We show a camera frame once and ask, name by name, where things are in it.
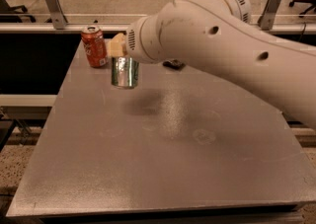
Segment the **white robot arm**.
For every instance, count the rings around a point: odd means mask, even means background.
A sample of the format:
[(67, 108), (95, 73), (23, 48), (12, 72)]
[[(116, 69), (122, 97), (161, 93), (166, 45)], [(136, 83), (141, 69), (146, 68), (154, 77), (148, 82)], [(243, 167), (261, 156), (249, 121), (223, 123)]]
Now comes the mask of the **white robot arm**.
[(173, 0), (107, 44), (110, 57), (168, 59), (232, 82), (316, 128), (316, 47), (249, 25), (249, 0)]

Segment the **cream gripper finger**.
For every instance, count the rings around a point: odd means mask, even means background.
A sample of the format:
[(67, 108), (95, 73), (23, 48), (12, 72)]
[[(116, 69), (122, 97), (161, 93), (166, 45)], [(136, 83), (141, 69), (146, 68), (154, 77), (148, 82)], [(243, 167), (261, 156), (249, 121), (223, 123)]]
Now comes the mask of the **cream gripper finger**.
[(109, 57), (122, 57), (127, 55), (125, 34), (119, 33), (107, 43), (107, 53)]

